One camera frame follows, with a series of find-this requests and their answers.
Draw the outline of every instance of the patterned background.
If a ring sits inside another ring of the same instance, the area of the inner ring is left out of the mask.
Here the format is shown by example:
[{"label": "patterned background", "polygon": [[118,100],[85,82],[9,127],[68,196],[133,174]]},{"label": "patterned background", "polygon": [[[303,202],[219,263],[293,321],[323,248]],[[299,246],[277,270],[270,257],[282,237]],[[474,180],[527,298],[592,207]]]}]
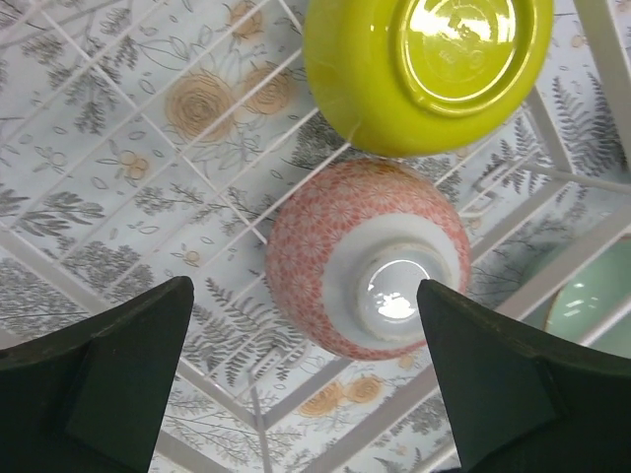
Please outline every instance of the patterned background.
[{"label": "patterned background", "polygon": [[[609,1],[615,4],[622,40],[631,45],[631,2]],[[307,0],[288,4],[301,22]],[[304,340],[279,317],[259,278],[262,240],[275,212],[260,221],[257,233],[242,233],[343,144],[315,110],[299,53],[300,30],[277,1],[267,2],[225,35],[254,5],[249,0],[172,0],[113,43],[130,22],[154,8],[153,0],[52,0],[0,45],[0,137],[6,140],[0,148],[0,222],[36,248],[42,261],[111,304],[173,275],[191,276],[196,305],[183,353],[235,395],[245,389],[245,369],[271,348],[290,351]],[[0,34],[29,7],[27,0],[0,0]],[[556,11],[554,38],[538,81],[546,106],[578,172],[628,183],[574,5],[557,0]],[[98,67],[75,77],[95,55]],[[195,66],[182,73],[192,62]],[[253,92],[271,73],[276,73],[271,82]],[[55,91],[61,92],[49,101]],[[197,138],[246,95],[243,106]],[[43,103],[46,107],[35,115]],[[476,194],[480,179],[488,182],[507,163],[529,157],[550,166],[522,111],[492,139],[411,164],[436,181],[473,153],[439,186],[457,207]],[[362,156],[350,149],[339,160]],[[524,170],[504,179],[492,211],[465,221],[471,241],[544,183]],[[536,255],[583,233],[626,200],[572,186],[473,268],[469,295],[497,306],[519,287]],[[89,315],[0,252],[1,328],[30,339]],[[263,410],[331,360],[332,355],[310,346],[297,368],[274,370],[259,384]],[[277,471],[304,469],[429,364],[427,351],[419,351],[400,360],[351,365],[269,432]],[[247,395],[241,401],[252,408]],[[229,469],[262,470],[256,432],[182,380],[175,381],[164,428]],[[449,435],[445,406],[434,397],[343,471],[407,472]],[[177,468],[156,456],[152,471]]]}]

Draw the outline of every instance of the ceramic bowl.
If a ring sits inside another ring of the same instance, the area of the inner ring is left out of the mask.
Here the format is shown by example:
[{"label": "ceramic bowl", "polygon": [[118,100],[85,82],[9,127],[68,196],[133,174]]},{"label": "ceramic bowl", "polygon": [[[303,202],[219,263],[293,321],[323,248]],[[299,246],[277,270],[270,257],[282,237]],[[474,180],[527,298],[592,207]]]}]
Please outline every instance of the ceramic bowl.
[{"label": "ceramic bowl", "polygon": [[283,207],[269,239],[274,301],[325,350],[387,360],[425,344],[421,280],[464,291],[457,212],[414,169],[360,160],[325,169]]},{"label": "ceramic bowl", "polygon": [[[526,271],[526,280],[553,261],[565,247],[560,246],[535,261]],[[580,271],[525,322],[578,342],[631,293],[629,267],[631,238],[626,237]],[[631,358],[631,317],[627,316],[598,339],[593,348]]]},{"label": "ceramic bowl", "polygon": [[553,18],[551,0],[310,0],[308,81],[357,148],[397,158],[460,148],[526,98]]}]

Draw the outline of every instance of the flower illustration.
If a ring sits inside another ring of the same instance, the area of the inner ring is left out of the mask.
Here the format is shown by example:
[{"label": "flower illustration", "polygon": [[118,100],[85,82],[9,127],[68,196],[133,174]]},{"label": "flower illustration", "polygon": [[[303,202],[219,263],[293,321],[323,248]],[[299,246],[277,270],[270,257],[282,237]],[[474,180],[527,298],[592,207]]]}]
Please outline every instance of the flower illustration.
[{"label": "flower illustration", "polygon": [[384,381],[380,377],[366,376],[355,379],[346,387],[346,398],[357,404],[368,404],[377,399],[383,391]]},{"label": "flower illustration", "polygon": [[[228,85],[219,77],[202,71],[179,79],[167,97],[167,120],[184,139],[192,140],[233,105]],[[213,143],[230,133],[234,118],[230,115],[217,124],[214,130],[200,138]]]},{"label": "flower illustration", "polygon": [[[242,0],[230,10],[230,21],[228,25],[233,27],[241,18],[256,6],[251,0]],[[250,39],[256,34],[262,33],[261,25],[263,23],[263,15],[260,11],[249,17],[243,24],[233,31],[233,36],[238,39]]]},{"label": "flower illustration", "polygon": [[197,251],[187,251],[184,254],[184,263],[186,263],[188,266],[194,266],[194,267],[199,267],[199,253]]},{"label": "flower illustration", "polygon": [[324,417],[337,409],[343,398],[342,385],[338,381],[334,381],[303,404],[298,412],[303,417]]},{"label": "flower illustration", "polygon": [[403,355],[398,360],[398,367],[403,368],[404,370],[411,370],[414,367],[414,356],[413,355]]},{"label": "flower illustration", "polygon": [[118,157],[118,161],[123,166],[125,176],[131,180],[142,179],[149,169],[149,162],[140,158],[133,151],[123,151]]},{"label": "flower illustration", "polygon": [[36,166],[33,169],[33,172],[40,172],[44,169],[52,169],[59,174],[64,173],[63,169],[68,165],[68,158],[66,155],[56,152],[50,147],[41,148],[39,146],[35,146],[35,150],[40,156],[46,159],[46,162]]},{"label": "flower illustration", "polygon": [[[277,65],[268,63],[267,66],[252,70],[245,77],[244,94],[254,89],[265,80]],[[288,72],[276,74],[256,94],[245,102],[245,108],[252,113],[273,115],[285,108],[293,95],[293,82]]]}]

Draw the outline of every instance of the red patterned bowl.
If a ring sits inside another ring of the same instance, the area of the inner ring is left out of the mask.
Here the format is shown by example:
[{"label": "red patterned bowl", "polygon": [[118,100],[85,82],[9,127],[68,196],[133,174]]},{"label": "red patterned bowl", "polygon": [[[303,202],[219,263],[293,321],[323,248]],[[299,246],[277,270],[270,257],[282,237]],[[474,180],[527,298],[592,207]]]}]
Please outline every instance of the red patterned bowl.
[{"label": "red patterned bowl", "polygon": [[283,207],[266,271],[281,312],[325,350],[387,360],[423,345],[421,280],[464,291],[469,244],[457,212],[412,168],[332,166]]}]

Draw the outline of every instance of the white wire rack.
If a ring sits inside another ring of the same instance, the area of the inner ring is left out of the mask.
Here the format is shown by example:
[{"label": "white wire rack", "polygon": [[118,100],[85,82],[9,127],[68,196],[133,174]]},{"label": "white wire rack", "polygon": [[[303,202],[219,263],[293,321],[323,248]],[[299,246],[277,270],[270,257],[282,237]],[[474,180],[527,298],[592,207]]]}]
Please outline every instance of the white wire rack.
[{"label": "white wire rack", "polygon": [[[629,103],[631,101],[631,70],[627,54],[620,43],[620,33],[618,31],[618,26],[614,21],[612,3],[604,0],[576,0],[575,3],[583,23],[585,34],[595,55],[596,65],[600,71],[602,79],[602,86],[610,103],[613,116],[618,124],[629,123],[631,121],[631,103]],[[4,146],[16,137],[19,137],[20,134],[24,132],[30,124],[37,120],[38,117],[45,113],[77,79],[88,71],[95,71],[98,73],[100,77],[106,81],[107,84],[115,90],[119,97],[128,105],[129,111],[123,119],[118,121],[117,125],[108,130],[104,136],[90,144],[89,149],[82,160],[77,160],[71,166],[67,167],[67,169],[59,175],[58,180],[50,186],[50,188],[46,189],[45,192],[42,192],[37,199],[32,200],[28,206],[24,207],[13,217],[12,221],[2,224],[2,231],[0,232],[0,245],[4,248],[4,250],[12,254],[40,278],[54,284],[54,286],[69,300],[75,302],[78,306],[84,308],[89,313],[98,313],[110,308],[111,302],[108,299],[108,295],[110,295],[119,284],[123,283],[136,268],[150,259],[156,250],[160,249],[167,241],[172,239],[180,231],[180,229],[191,220],[192,216],[177,215],[175,217],[177,221],[174,222],[173,227],[168,232],[164,233],[159,239],[154,241],[150,247],[147,247],[144,254],[138,261],[118,275],[115,280],[110,282],[100,293],[77,280],[77,278],[68,273],[63,266],[64,261],[99,230],[98,226],[95,226],[89,233],[74,241],[64,255],[60,256],[56,260],[50,260],[49,258],[46,258],[45,255],[42,254],[41,251],[33,244],[16,232],[17,223],[26,213],[35,209],[46,195],[55,189],[60,188],[64,179],[72,176],[82,163],[89,158],[89,156],[91,156],[100,147],[106,145],[111,137],[113,137],[125,126],[128,126],[128,124],[133,120],[141,117],[144,122],[153,129],[157,136],[164,140],[166,145],[173,150],[173,156],[170,159],[165,160],[162,167],[153,174],[152,177],[146,179],[141,185],[139,185],[132,194],[127,195],[123,202],[118,203],[115,208],[108,213],[102,223],[102,226],[105,225],[109,219],[112,219],[115,215],[117,215],[118,212],[123,211],[128,202],[143,189],[150,186],[154,179],[157,179],[163,171],[175,163],[184,164],[207,185],[212,195],[210,200],[219,199],[219,201],[222,202],[222,205],[225,205],[234,212],[243,223],[243,227],[240,231],[236,232],[230,240],[223,244],[221,249],[215,252],[212,257],[203,261],[203,263],[193,271],[191,274],[193,277],[203,274],[220,257],[222,257],[225,252],[229,251],[231,247],[246,236],[255,236],[262,244],[266,244],[266,238],[259,230],[259,224],[272,215],[276,209],[282,206],[282,204],[290,198],[297,189],[307,183],[312,177],[314,177],[314,175],[343,155],[350,148],[348,143],[340,146],[324,161],[314,167],[301,180],[296,182],[295,185],[284,195],[278,198],[266,210],[261,212],[260,215],[251,219],[247,215],[244,215],[242,211],[237,209],[235,205],[225,197],[226,190],[242,176],[255,169],[260,163],[268,158],[270,154],[277,150],[279,146],[295,135],[301,127],[305,126],[316,116],[317,109],[314,108],[305,113],[303,116],[298,117],[293,126],[291,126],[282,135],[277,136],[274,140],[272,140],[264,150],[258,153],[255,159],[250,161],[232,177],[219,184],[217,182],[213,182],[213,180],[210,179],[203,170],[195,165],[190,157],[190,153],[192,152],[193,147],[199,144],[204,136],[207,136],[209,133],[215,131],[221,125],[223,120],[227,119],[231,114],[242,107],[246,101],[262,90],[262,88],[264,88],[275,77],[282,74],[288,66],[298,61],[301,57],[302,50],[299,48],[287,55],[282,62],[273,68],[265,79],[240,97],[239,100],[230,106],[221,117],[208,125],[203,131],[199,132],[195,138],[191,139],[183,146],[172,141],[172,139],[164,132],[163,128],[156,122],[149,110],[151,109],[151,105],[162,98],[180,78],[184,77],[193,68],[195,68],[197,63],[203,59],[204,54],[209,53],[217,47],[218,44],[229,38],[234,31],[252,19],[266,6],[279,4],[292,22],[293,28],[297,32],[301,32],[302,25],[299,22],[295,11],[290,8],[284,0],[260,0],[259,2],[256,2],[253,8],[249,9],[238,21],[232,24],[229,29],[225,29],[220,35],[215,37],[213,41],[206,46],[203,54],[200,54],[195,59],[190,60],[185,68],[178,71],[176,74],[173,74],[173,76],[170,77],[158,91],[152,94],[144,102],[139,103],[136,99],[133,99],[129,94],[122,90],[111,78],[111,76],[104,71],[101,65],[101,60],[129,34],[135,32],[139,28],[142,28],[142,25],[147,25],[147,22],[151,23],[152,17],[157,15],[158,12],[160,12],[161,9],[168,4],[168,0],[156,0],[151,8],[147,9],[141,16],[136,17],[133,22],[129,23],[124,29],[122,29],[118,33],[116,40],[110,42],[104,48],[92,55],[88,54],[85,47],[82,44],[79,44],[75,38],[73,38],[73,36],[64,29],[64,22],[58,22],[51,17],[46,10],[48,4],[49,1],[46,0],[31,0],[29,4],[30,6],[24,15],[17,19],[11,27],[5,29],[0,34],[0,44],[6,44],[7,41],[10,41],[19,28],[30,20],[40,18],[47,22],[50,31],[56,32],[59,37],[63,38],[68,47],[74,48],[76,52],[80,54],[83,62],[80,67],[63,80],[60,87],[51,92],[47,97],[42,98],[35,106],[32,107],[30,111],[22,117],[15,126],[13,126],[11,131],[6,136],[2,137],[0,145]],[[511,163],[507,163],[505,166],[496,171],[495,175],[492,176],[493,178],[487,178],[485,181],[478,182],[475,187],[474,195],[472,195],[467,202],[459,207],[459,214],[463,218],[476,217],[481,212],[481,209],[488,206],[488,204],[484,204],[484,202],[487,202],[489,198],[491,201],[494,200],[496,197],[495,191],[501,184],[502,180],[519,169],[545,174],[550,178],[550,180],[527,201],[514,209],[507,218],[488,232],[484,238],[473,243],[472,260],[474,263],[481,261],[487,254],[511,237],[524,222],[527,222],[534,215],[542,211],[546,205],[553,202],[555,197],[571,182],[577,182],[585,186],[600,188],[606,191],[627,195],[631,194],[631,187],[625,184],[600,180],[575,172],[571,164],[571,160],[568,157],[566,147],[559,136],[554,120],[546,109],[541,93],[538,89],[534,89],[528,96],[523,107],[523,113],[529,118],[531,123],[536,124],[536,131],[540,135],[542,142],[545,144],[553,166],[551,168],[538,166],[537,164],[529,162],[528,158],[522,158]],[[627,151],[627,156],[631,156],[631,135],[624,132],[622,127],[619,126],[619,128],[621,130],[620,135],[623,147]],[[436,184],[440,185],[442,182],[449,179],[450,176],[452,176],[460,168],[465,167],[471,160],[475,160],[476,157],[477,154],[474,150],[469,153],[465,159],[461,160],[457,166],[442,175],[437,180]],[[573,244],[571,244],[570,247],[568,247],[568,249],[552,264],[546,267],[539,275],[525,284],[507,301],[505,301],[498,308],[498,311],[512,318],[524,319],[532,309],[550,297],[573,275],[605,251],[610,245],[617,241],[621,235],[625,234],[630,225],[630,207],[622,207],[612,213],[596,228],[574,241]],[[239,301],[242,301],[250,291],[258,285],[263,284],[263,281],[264,274],[252,276],[251,281],[236,292],[231,300],[231,304],[237,304]],[[606,331],[611,330],[628,311],[628,308],[629,301],[627,300],[621,304],[614,313],[610,314],[598,327],[596,327],[593,333],[586,336],[583,342],[586,345],[590,345]],[[248,336],[243,339],[243,342],[233,356],[235,356],[244,346],[251,343],[252,340],[256,339],[256,337],[260,336],[268,328],[269,327],[267,325],[262,325],[257,331],[248,334]],[[5,345],[17,343],[17,340],[12,341],[9,338],[3,343]],[[250,366],[247,370],[247,383],[242,386],[238,392],[230,391],[222,385],[221,382],[218,382],[214,376],[222,364],[226,363],[229,359],[221,361],[219,365],[215,366],[215,368],[210,372],[205,372],[197,365],[191,363],[188,359],[181,358],[177,368],[177,375],[181,379],[190,383],[209,399],[212,399],[213,402],[230,411],[236,419],[258,433],[263,456],[263,469],[266,473],[268,473],[273,471],[273,468],[267,453],[266,432],[278,425],[290,413],[294,412],[298,407],[353,364],[350,360],[332,358],[316,374],[300,384],[299,387],[289,393],[280,402],[273,405],[269,410],[263,413],[258,400],[258,385],[265,382],[267,373],[272,372],[279,366],[291,368],[299,365],[301,360],[309,353],[311,346],[310,342],[304,341],[297,344],[292,350],[284,351],[280,349],[273,349],[262,359],[255,360],[252,366]],[[344,465],[355,454],[365,448],[369,443],[377,439],[385,430],[389,429],[397,422],[397,420],[406,415],[416,405],[435,395],[437,392],[438,383],[435,373],[432,367],[428,367],[420,372],[407,385],[397,389],[388,401],[383,403],[348,434],[339,439],[333,447],[328,449],[320,457],[316,458],[315,461],[313,461],[313,463],[304,471],[335,471],[337,468]],[[157,451],[174,463],[180,465],[182,468],[192,472],[228,471],[225,467],[202,455],[194,448],[190,447],[180,439],[174,438],[167,432],[163,432],[161,434],[157,445]],[[417,471],[429,472],[434,468],[439,467],[446,459],[452,457],[454,453],[456,453],[456,450],[453,443],[443,445],[431,457],[426,458]]]}]

